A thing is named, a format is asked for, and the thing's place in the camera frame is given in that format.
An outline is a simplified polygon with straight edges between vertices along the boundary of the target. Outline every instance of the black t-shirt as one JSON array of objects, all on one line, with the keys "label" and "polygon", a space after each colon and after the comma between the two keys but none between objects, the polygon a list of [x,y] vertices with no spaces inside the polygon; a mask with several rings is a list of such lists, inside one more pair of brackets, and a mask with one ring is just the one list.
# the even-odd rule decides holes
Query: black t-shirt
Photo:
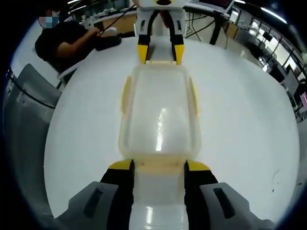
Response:
[{"label": "black t-shirt", "polygon": [[86,34],[87,30],[78,22],[60,22],[55,27],[44,29],[35,43],[37,55],[47,61],[58,72],[63,72],[70,66],[84,59],[93,47],[88,47],[84,52],[72,58],[57,58],[56,51],[60,44],[66,42],[73,44]]}]

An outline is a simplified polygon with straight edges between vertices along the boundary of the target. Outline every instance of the plastic container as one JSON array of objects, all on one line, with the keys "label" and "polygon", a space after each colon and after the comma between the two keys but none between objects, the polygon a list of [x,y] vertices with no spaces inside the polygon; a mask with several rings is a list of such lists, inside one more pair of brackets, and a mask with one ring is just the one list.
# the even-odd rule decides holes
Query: plastic container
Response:
[{"label": "plastic container", "polygon": [[201,147],[192,79],[183,66],[152,62],[134,68],[121,102],[119,149],[127,158],[195,156]]}]

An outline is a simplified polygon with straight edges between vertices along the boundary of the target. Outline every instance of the white round table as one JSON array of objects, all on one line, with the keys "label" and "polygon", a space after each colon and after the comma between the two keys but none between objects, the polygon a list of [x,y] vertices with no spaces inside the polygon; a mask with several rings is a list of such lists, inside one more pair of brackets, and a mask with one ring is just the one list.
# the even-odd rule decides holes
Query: white round table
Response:
[{"label": "white round table", "polygon": [[[260,219],[280,220],[295,188],[299,141],[286,92],[253,63],[185,40],[182,64],[198,90],[202,148],[195,159],[245,197]],[[45,184],[54,217],[109,165],[118,150],[120,97],[139,64],[137,38],[93,51],[65,88],[45,149]]]}]

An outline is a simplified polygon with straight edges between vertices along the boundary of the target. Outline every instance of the ceiling light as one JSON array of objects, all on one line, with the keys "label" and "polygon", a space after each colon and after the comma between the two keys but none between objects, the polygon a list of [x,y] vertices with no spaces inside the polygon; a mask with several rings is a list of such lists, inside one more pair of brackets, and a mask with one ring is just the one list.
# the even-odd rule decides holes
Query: ceiling light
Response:
[{"label": "ceiling light", "polygon": [[261,7],[261,9],[262,9],[264,12],[267,12],[267,13],[269,13],[270,15],[274,16],[275,18],[279,19],[279,20],[282,21],[283,23],[286,23],[286,24],[287,24],[286,20],[283,19],[281,16],[275,14],[274,12],[272,12],[272,11],[266,9],[266,8]]},{"label": "ceiling light", "polygon": [[235,0],[235,2],[245,4],[245,2],[244,2],[244,1],[241,1],[241,0]]},{"label": "ceiling light", "polygon": [[77,11],[77,10],[82,9],[82,8],[84,8],[84,7],[86,7],[86,6],[79,7],[79,8],[77,8],[77,9],[72,10],[71,12]]},{"label": "ceiling light", "polygon": [[81,0],[72,0],[72,1],[67,2],[67,4],[71,4],[71,3],[74,3],[74,2],[77,2],[77,1],[81,1]]}]

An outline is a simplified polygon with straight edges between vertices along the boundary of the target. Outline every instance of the person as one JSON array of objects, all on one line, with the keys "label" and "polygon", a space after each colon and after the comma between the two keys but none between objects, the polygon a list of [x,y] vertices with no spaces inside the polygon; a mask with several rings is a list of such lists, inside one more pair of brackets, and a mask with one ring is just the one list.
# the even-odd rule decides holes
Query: person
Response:
[{"label": "person", "polygon": [[38,21],[43,30],[35,43],[37,55],[59,73],[86,58],[94,48],[102,50],[121,42],[114,32],[100,34],[96,27],[87,30],[75,21],[59,22],[65,4],[63,0],[45,0],[40,5]]}]

